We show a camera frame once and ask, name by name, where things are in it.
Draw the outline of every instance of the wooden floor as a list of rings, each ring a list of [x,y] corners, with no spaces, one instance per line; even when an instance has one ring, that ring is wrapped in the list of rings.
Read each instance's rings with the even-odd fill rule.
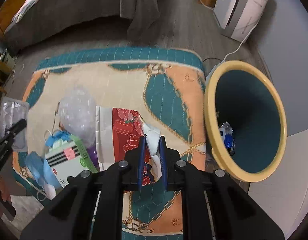
[[[71,51],[151,46],[190,49],[197,52],[202,59],[208,57],[223,59],[227,53],[237,49],[239,42],[219,33],[213,12],[201,5],[198,0],[158,0],[158,6],[161,17],[137,41],[126,36],[128,20],[108,17],[72,26],[39,44],[24,49],[18,54],[14,78],[5,87],[7,95],[22,99],[30,78],[41,60]],[[244,44],[236,54],[229,56],[228,60],[248,62],[266,74],[267,70],[262,65],[259,55],[251,48],[253,48],[252,44],[248,44],[247,41],[247,44]],[[206,74],[217,63],[219,61],[215,59],[206,60],[204,62]],[[217,169],[216,165],[206,163],[207,171],[213,172],[215,169]],[[13,179],[11,161],[4,167],[2,173],[12,195],[26,195],[25,190]],[[236,182],[248,191],[249,183],[238,180]],[[22,205],[21,210],[17,210],[20,220],[27,218],[30,212],[30,206],[28,205],[27,208],[25,206]],[[21,231],[28,222],[18,223],[17,231]]]

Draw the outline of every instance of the blue gripper pad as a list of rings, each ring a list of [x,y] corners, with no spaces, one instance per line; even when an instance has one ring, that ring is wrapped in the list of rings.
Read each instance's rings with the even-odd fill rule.
[[[161,170],[162,170],[162,180],[164,187],[167,187],[167,170],[166,170],[166,159],[165,159],[165,149],[166,143],[163,141],[162,137],[159,138],[159,158],[161,161]]]
[[[143,171],[145,165],[145,145],[146,145],[146,137],[141,137],[139,140],[138,148],[140,149],[139,155],[139,163],[138,163],[138,188],[141,189],[142,187],[142,180],[143,180]]]

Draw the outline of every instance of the plastic bag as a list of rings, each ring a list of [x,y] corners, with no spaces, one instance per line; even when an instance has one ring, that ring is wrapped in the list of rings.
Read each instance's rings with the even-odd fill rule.
[[[83,87],[75,87],[59,103],[60,122],[81,139],[86,148],[95,142],[96,103]]]
[[[0,108],[0,137],[2,138],[5,136],[6,129],[10,128],[14,123],[17,123],[22,118],[27,120],[29,103],[4,97]],[[16,135],[12,149],[16,152],[28,151],[26,128]]]

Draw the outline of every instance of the rug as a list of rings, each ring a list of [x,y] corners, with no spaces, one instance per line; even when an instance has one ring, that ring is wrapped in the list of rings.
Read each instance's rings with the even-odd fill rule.
[[[83,86],[97,105],[138,111],[148,124],[161,129],[167,147],[204,170],[204,81],[201,58],[187,50],[90,49],[45,59],[23,96],[30,104],[28,151],[43,152],[44,132],[52,130],[59,100],[73,87]],[[26,155],[13,153],[15,178],[45,206],[50,200],[26,168]],[[182,200],[179,191],[165,191],[159,179],[124,194],[122,239],[162,237],[182,239]]]

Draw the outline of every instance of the teal rug border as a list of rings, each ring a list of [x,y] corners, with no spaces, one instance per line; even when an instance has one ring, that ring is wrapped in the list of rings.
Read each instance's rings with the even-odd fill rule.
[[[87,49],[65,53],[42,60],[36,70],[77,63],[112,60],[164,60],[191,65],[205,72],[203,62],[197,54],[181,49],[159,49],[141,47],[119,47],[107,49]]]

